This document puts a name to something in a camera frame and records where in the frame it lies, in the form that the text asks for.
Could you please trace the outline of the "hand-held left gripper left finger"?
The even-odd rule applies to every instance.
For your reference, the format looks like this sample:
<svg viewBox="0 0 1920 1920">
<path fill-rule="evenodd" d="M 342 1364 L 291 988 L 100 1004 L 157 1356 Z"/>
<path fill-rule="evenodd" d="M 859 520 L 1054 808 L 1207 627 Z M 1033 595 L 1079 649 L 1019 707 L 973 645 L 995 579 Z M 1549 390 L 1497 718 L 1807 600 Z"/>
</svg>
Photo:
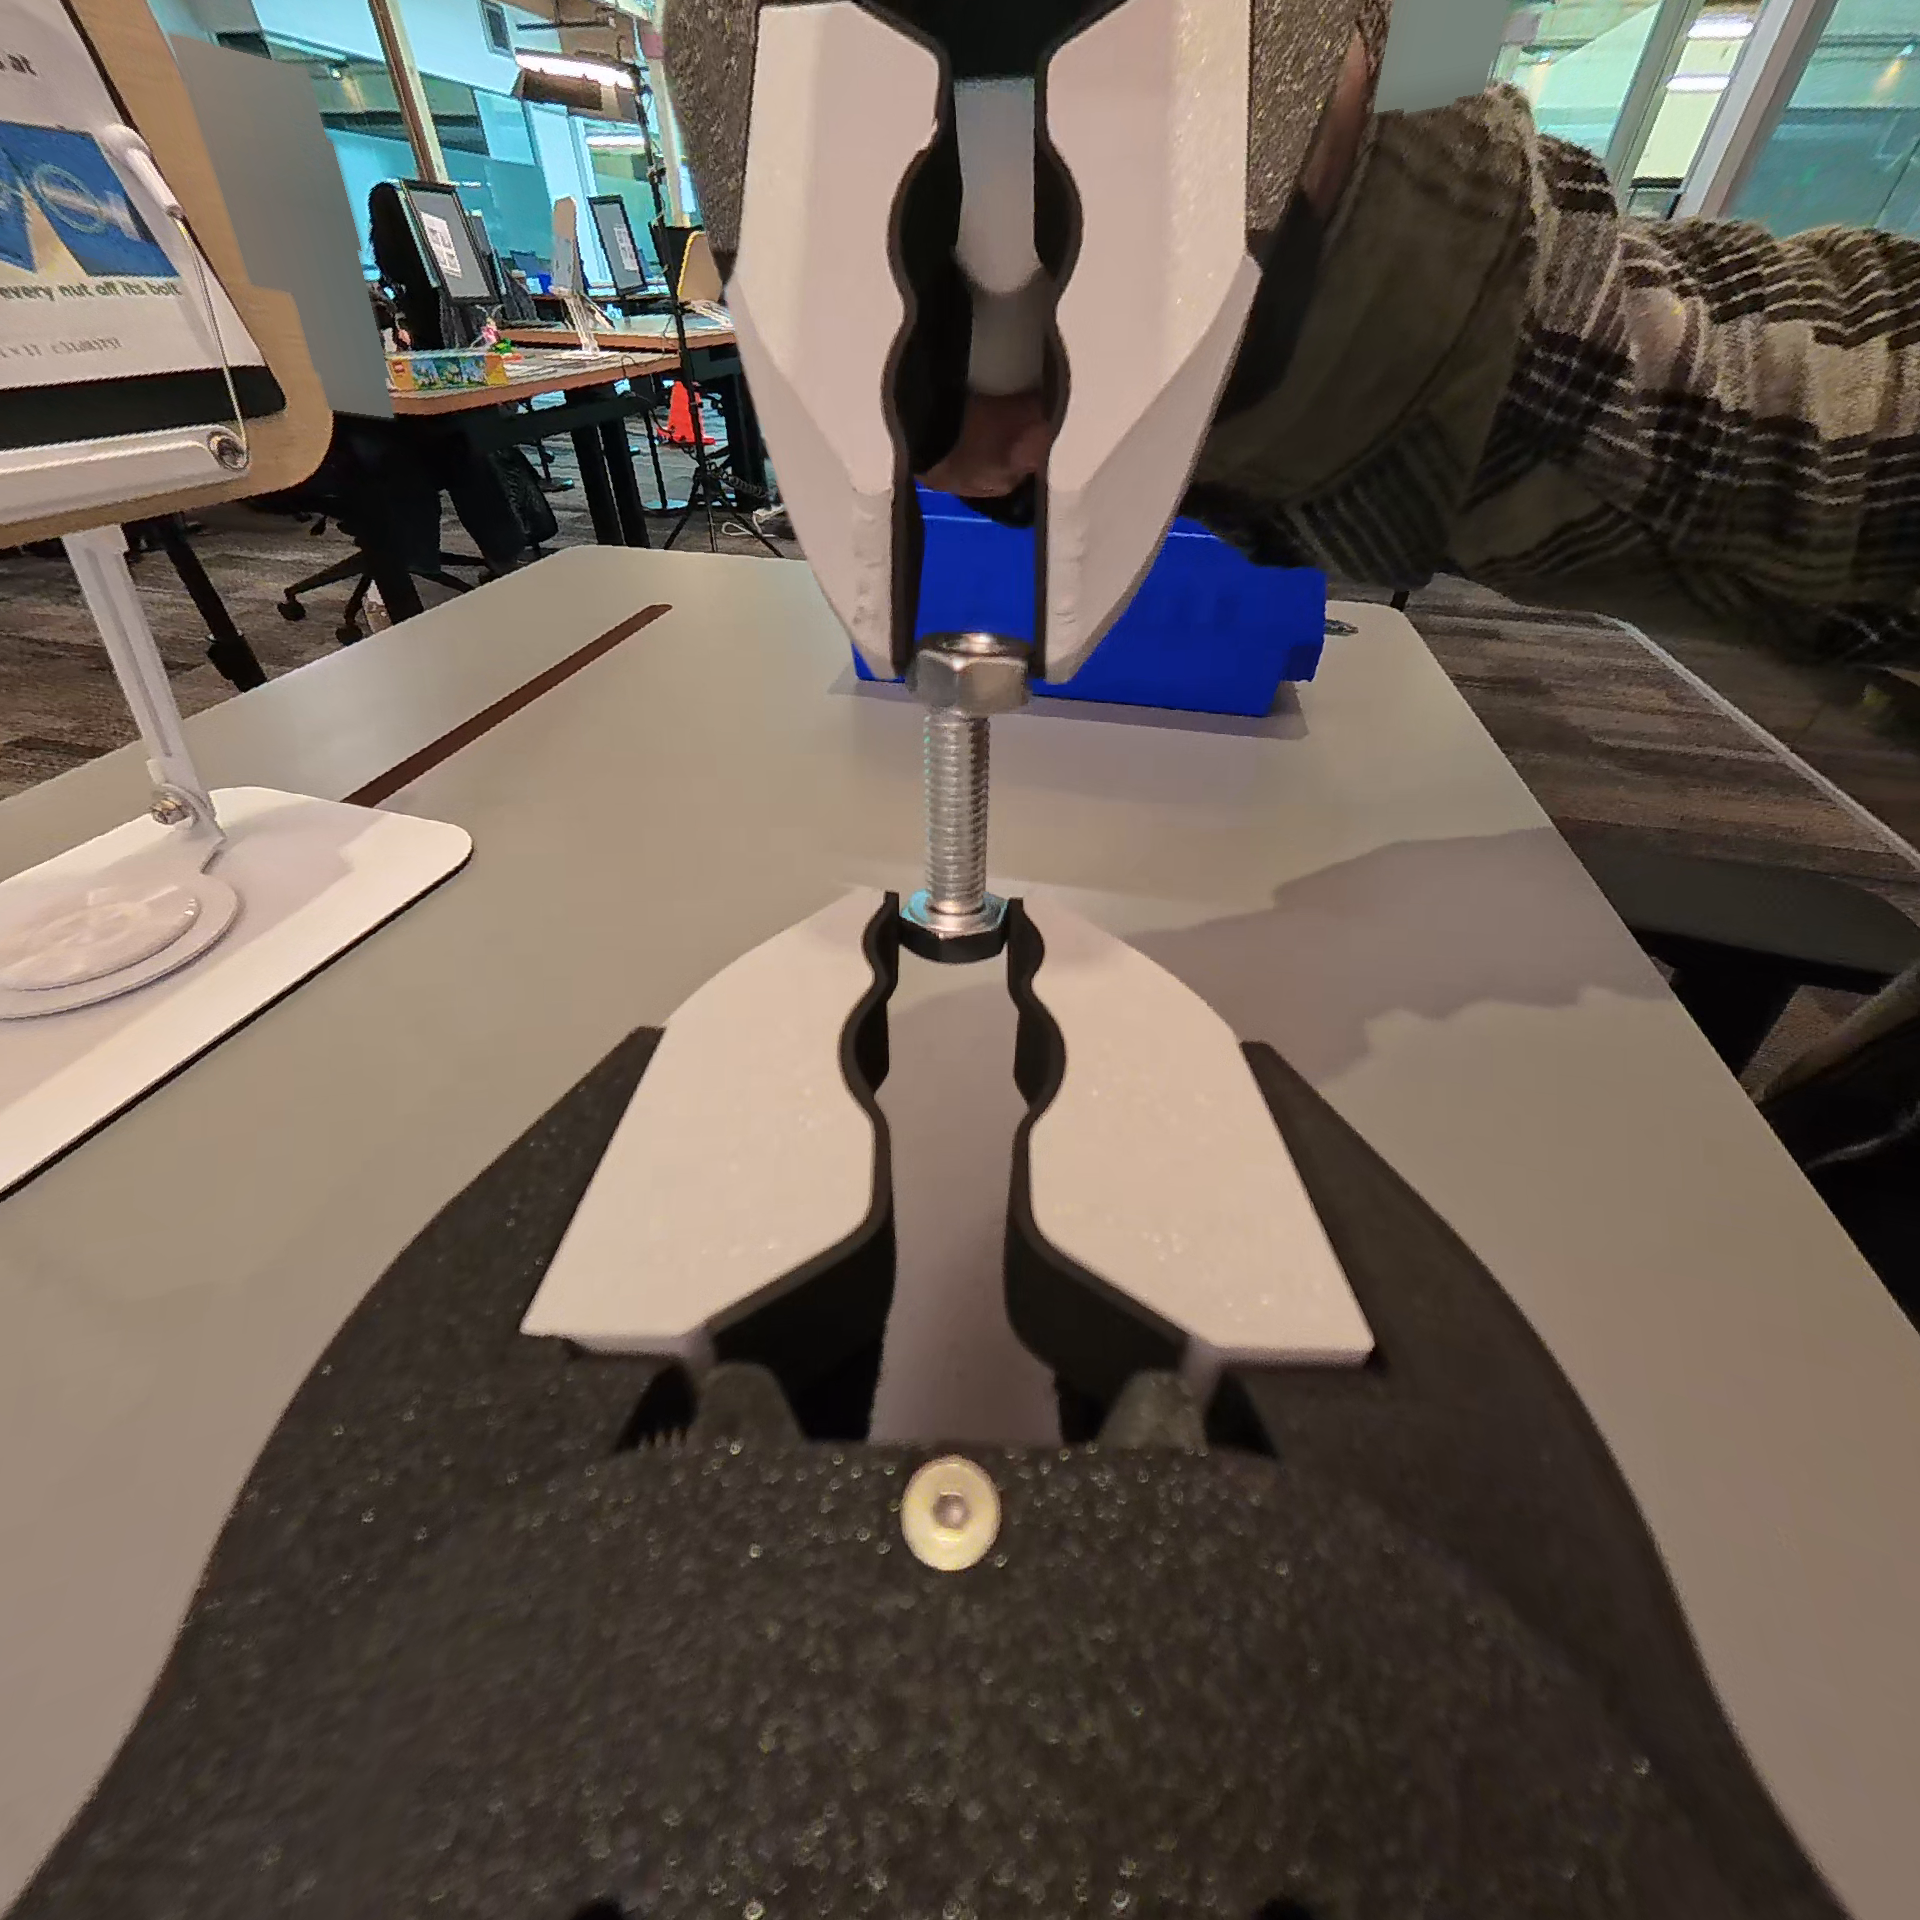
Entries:
<svg viewBox="0 0 1920 1920">
<path fill-rule="evenodd" d="M 843 1043 L 880 986 L 867 936 L 893 900 L 855 888 L 684 998 L 519 1322 L 588 1350 L 709 1362 L 863 1227 L 880 1126 Z"/>
</svg>

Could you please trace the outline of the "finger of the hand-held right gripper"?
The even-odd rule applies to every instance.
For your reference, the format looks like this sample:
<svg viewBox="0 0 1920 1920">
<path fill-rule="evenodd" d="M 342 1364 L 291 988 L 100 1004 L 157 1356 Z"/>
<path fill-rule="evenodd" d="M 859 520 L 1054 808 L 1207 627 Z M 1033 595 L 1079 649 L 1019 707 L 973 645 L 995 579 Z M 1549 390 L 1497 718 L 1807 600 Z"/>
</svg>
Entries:
<svg viewBox="0 0 1920 1920">
<path fill-rule="evenodd" d="M 789 520 L 880 682 L 920 590 L 913 440 L 955 397 L 943 52 L 880 8 L 759 12 L 727 302 Z"/>
<path fill-rule="evenodd" d="M 1038 498 L 1038 675 L 1068 683 L 1160 550 L 1259 269 L 1245 241 L 1253 12 L 1126 2 L 1039 69 L 1061 229 Z"/>
</svg>

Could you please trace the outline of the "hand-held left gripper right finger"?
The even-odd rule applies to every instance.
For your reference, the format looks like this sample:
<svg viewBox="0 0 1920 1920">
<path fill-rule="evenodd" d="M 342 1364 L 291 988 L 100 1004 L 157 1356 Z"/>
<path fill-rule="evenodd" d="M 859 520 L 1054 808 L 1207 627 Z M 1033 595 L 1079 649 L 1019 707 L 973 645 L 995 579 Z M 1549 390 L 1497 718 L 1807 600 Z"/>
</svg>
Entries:
<svg viewBox="0 0 1920 1920">
<path fill-rule="evenodd" d="M 1230 1024 L 1062 900 L 1015 926 L 1023 1338 L 1057 1370 L 1355 1368 L 1374 1333 Z"/>
</svg>

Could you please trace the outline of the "silver hex nut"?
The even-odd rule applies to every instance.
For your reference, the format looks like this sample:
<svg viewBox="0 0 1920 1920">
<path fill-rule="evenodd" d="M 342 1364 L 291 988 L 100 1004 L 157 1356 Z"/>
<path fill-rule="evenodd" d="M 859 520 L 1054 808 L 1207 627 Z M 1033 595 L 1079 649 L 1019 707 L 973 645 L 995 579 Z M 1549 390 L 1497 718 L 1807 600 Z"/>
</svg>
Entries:
<svg viewBox="0 0 1920 1920">
<path fill-rule="evenodd" d="M 985 894 L 973 907 L 947 907 L 919 889 L 897 907 L 897 942 L 904 952 L 943 966 L 997 957 L 1006 947 L 1011 904 Z"/>
</svg>

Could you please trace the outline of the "blue plastic bin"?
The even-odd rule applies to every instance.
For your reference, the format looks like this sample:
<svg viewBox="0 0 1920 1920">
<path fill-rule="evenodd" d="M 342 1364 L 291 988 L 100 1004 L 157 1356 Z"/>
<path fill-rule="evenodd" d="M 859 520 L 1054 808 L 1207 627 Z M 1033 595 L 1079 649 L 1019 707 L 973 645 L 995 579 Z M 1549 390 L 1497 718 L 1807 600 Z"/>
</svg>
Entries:
<svg viewBox="0 0 1920 1920">
<path fill-rule="evenodd" d="M 1036 536 L 957 496 L 919 486 L 920 640 L 935 633 L 1036 635 Z M 1070 682 L 1038 696 L 1177 714 L 1263 718 L 1279 689 L 1311 682 L 1326 645 L 1328 579 L 1265 566 L 1181 517 L 1105 637 Z"/>
</svg>

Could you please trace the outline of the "silver hex bolt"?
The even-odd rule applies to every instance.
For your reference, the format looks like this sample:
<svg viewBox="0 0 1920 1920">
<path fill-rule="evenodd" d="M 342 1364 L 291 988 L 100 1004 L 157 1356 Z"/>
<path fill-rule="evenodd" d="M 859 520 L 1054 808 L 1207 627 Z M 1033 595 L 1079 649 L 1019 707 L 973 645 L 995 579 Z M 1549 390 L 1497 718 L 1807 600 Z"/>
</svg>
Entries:
<svg viewBox="0 0 1920 1920">
<path fill-rule="evenodd" d="M 985 630 L 935 633 L 904 670 L 924 708 L 926 878 L 933 900 L 990 894 L 992 721 L 1028 697 L 1031 645 Z"/>
</svg>

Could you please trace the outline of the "person's right forearm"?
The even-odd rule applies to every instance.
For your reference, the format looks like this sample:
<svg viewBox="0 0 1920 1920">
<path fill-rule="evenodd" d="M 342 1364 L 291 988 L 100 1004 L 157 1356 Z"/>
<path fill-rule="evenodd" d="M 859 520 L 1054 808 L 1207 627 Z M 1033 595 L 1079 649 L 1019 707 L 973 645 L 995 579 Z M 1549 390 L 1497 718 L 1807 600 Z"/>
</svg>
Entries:
<svg viewBox="0 0 1920 1920">
<path fill-rule="evenodd" d="M 1374 112 L 1184 513 L 1247 560 L 1916 666 L 1918 246 L 1620 213 L 1511 88 Z"/>
</svg>

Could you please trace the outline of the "person's right hand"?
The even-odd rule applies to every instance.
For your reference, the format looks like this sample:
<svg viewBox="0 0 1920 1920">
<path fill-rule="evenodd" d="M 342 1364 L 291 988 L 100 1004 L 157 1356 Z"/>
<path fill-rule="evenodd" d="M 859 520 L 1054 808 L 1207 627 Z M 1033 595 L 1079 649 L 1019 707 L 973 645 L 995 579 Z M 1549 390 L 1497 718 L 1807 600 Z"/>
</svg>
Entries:
<svg viewBox="0 0 1920 1920">
<path fill-rule="evenodd" d="M 1054 422 L 1041 390 L 967 396 L 952 445 L 924 472 L 931 489 L 971 501 L 1015 496 L 1048 456 Z"/>
</svg>

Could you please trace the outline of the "black tripod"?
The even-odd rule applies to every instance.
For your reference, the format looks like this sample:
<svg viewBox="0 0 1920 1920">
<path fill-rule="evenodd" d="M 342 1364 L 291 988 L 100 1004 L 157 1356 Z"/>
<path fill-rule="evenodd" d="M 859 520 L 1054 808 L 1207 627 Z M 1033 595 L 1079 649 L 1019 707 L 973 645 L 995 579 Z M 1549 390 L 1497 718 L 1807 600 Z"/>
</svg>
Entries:
<svg viewBox="0 0 1920 1920">
<path fill-rule="evenodd" d="M 732 323 L 720 304 L 699 299 L 675 302 L 671 321 L 679 357 L 675 397 L 688 400 L 693 476 L 662 545 L 675 548 L 689 523 L 701 522 L 709 547 L 717 548 L 721 526 L 733 522 L 780 560 L 783 550 L 759 520 L 775 498 Z"/>
</svg>

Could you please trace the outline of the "long wooden desk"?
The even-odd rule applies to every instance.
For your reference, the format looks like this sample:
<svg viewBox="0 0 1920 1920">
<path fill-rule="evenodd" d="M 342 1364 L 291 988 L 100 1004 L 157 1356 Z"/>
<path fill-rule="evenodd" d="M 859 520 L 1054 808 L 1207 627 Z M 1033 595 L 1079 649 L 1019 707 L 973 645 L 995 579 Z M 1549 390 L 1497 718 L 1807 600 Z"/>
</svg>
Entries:
<svg viewBox="0 0 1920 1920">
<path fill-rule="evenodd" d="M 479 427 L 484 444 L 512 442 L 535 448 L 551 440 L 566 442 L 595 539 L 652 547 L 655 510 L 639 494 L 629 427 L 630 421 L 652 413 L 654 387 L 677 380 L 677 348 L 644 344 L 639 352 L 588 352 L 568 346 L 500 357 L 510 365 L 503 388 L 395 396 L 388 387 L 390 416 L 424 425 L 428 419 L 465 416 L 503 405 L 512 413 Z"/>
</svg>

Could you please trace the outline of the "black monitor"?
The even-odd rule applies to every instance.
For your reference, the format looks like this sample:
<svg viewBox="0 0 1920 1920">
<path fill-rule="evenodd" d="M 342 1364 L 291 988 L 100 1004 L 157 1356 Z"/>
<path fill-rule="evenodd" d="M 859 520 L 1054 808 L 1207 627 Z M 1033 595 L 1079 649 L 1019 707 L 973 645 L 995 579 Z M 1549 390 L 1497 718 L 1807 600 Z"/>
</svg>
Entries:
<svg viewBox="0 0 1920 1920">
<path fill-rule="evenodd" d="M 431 290 L 454 307 L 499 307 L 492 253 L 451 184 L 397 181 L 399 217 L 411 235 L 420 272 Z"/>
</svg>

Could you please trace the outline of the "white tablet stand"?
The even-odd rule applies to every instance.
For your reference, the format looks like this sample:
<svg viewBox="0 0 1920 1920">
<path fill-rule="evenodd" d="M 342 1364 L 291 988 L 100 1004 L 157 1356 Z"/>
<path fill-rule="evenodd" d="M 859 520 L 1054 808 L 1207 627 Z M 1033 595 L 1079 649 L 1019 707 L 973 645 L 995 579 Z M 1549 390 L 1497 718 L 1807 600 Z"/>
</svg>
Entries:
<svg viewBox="0 0 1920 1920">
<path fill-rule="evenodd" d="M 268 786 L 213 788 L 184 740 L 116 522 L 213 476 L 221 427 L 4 450 L 4 530 L 62 533 L 135 718 L 145 808 L 1 889 L 1 1187 L 23 1187 L 457 874 L 465 829 Z"/>
</svg>

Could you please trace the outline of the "grey partition panel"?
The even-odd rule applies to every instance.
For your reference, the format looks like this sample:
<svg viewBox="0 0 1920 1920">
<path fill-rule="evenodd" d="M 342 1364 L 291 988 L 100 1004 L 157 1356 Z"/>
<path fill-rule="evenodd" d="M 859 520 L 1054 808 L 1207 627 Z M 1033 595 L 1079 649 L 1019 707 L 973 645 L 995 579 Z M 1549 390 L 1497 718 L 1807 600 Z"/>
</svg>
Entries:
<svg viewBox="0 0 1920 1920">
<path fill-rule="evenodd" d="M 309 75 L 174 37 L 246 272 L 285 292 L 339 416 L 392 421 L 392 394 L 341 165 Z"/>
</svg>

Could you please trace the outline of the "dark grey chair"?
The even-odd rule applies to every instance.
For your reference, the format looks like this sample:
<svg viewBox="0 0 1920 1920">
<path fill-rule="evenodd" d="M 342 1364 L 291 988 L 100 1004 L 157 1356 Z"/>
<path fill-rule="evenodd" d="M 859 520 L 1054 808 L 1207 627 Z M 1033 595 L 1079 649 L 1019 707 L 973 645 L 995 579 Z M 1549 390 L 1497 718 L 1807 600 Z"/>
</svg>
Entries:
<svg viewBox="0 0 1920 1920">
<path fill-rule="evenodd" d="M 1918 957 L 1916 923 L 1852 881 L 1605 834 L 1572 852 L 1731 1073 L 1797 993 L 1869 996 Z"/>
</svg>

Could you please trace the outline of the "tablet with wooden frame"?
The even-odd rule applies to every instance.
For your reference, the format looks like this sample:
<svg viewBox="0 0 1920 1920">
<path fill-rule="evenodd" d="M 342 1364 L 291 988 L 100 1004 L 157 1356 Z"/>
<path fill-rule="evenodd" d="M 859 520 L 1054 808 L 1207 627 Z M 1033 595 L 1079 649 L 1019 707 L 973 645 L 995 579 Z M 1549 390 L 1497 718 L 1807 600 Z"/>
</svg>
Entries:
<svg viewBox="0 0 1920 1920">
<path fill-rule="evenodd" d="M 326 444 L 145 4 L 4 2 L 4 545 L 285 489 Z"/>
</svg>

